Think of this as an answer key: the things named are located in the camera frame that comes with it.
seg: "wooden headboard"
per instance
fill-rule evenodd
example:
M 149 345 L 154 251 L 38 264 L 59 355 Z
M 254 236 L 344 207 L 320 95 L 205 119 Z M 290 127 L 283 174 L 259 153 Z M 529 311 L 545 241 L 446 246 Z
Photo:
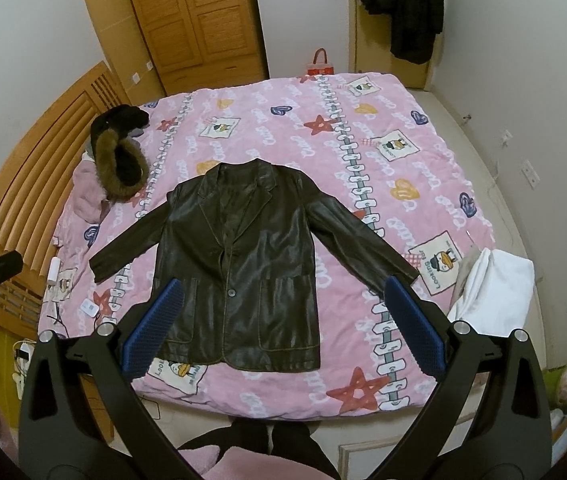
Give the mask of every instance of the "wooden headboard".
M 36 340 L 52 235 L 72 189 L 92 120 L 130 103 L 101 62 L 48 108 L 0 171 L 0 255 L 17 250 L 23 272 L 0 285 L 0 326 Z

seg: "person's leg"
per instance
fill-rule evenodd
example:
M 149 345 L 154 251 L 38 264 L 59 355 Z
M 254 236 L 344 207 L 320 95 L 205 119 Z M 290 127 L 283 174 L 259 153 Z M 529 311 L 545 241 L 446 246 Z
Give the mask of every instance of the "person's leg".
M 236 419 L 229 428 L 217 428 L 189 440 L 179 449 L 198 449 L 204 446 L 218 446 L 218 459 L 233 446 L 242 447 L 255 453 L 268 453 L 268 428 L 265 422 Z
M 272 454 L 305 464 L 341 480 L 332 462 L 310 436 L 303 422 L 275 422 L 272 429 Z

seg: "pink bedspread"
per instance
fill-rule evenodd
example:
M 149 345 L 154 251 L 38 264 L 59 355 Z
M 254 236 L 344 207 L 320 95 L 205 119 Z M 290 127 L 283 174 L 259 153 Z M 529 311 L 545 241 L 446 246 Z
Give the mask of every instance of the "pink bedspread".
M 144 109 L 150 126 L 137 140 L 153 168 L 148 186 L 130 203 L 113 206 L 100 226 L 79 218 L 68 201 L 55 232 L 63 286 L 50 291 L 57 301 L 45 303 L 40 330 L 87 335 L 146 301 L 156 248 L 99 286 L 88 260 L 179 182 L 217 161 L 259 157 L 303 170 L 420 269 L 414 290 L 444 312 L 471 244 L 466 230 L 478 244 L 494 246 L 491 225 L 454 153 L 392 75 L 304 76 L 201 89 Z M 316 244 L 321 369 L 253 373 L 155 359 L 148 375 L 134 381 L 138 393 L 263 418 L 423 405 L 435 381 L 421 373 L 384 304 Z M 84 300 L 98 305 L 97 318 L 81 309 Z

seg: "red handbag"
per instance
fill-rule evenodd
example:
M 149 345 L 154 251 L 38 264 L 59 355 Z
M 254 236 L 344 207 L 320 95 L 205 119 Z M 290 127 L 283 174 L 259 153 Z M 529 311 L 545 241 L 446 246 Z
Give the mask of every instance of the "red handbag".
M 317 59 L 319 58 L 319 53 L 324 53 L 324 62 L 317 63 Z M 315 58 L 312 63 L 308 63 L 308 75 L 334 75 L 335 74 L 335 67 L 332 63 L 327 61 L 327 54 L 325 48 L 320 48 L 318 51 L 315 52 Z

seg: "bag handle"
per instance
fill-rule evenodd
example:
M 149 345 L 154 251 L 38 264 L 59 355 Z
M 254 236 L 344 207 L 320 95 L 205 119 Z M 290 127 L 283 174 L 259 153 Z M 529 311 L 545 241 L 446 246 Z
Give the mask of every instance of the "bag handle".
M 317 58 L 319 58 L 319 53 L 324 53 L 324 64 L 327 65 L 327 54 L 325 48 L 320 48 L 318 51 L 315 52 L 315 58 L 312 60 L 312 64 L 317 64 Z

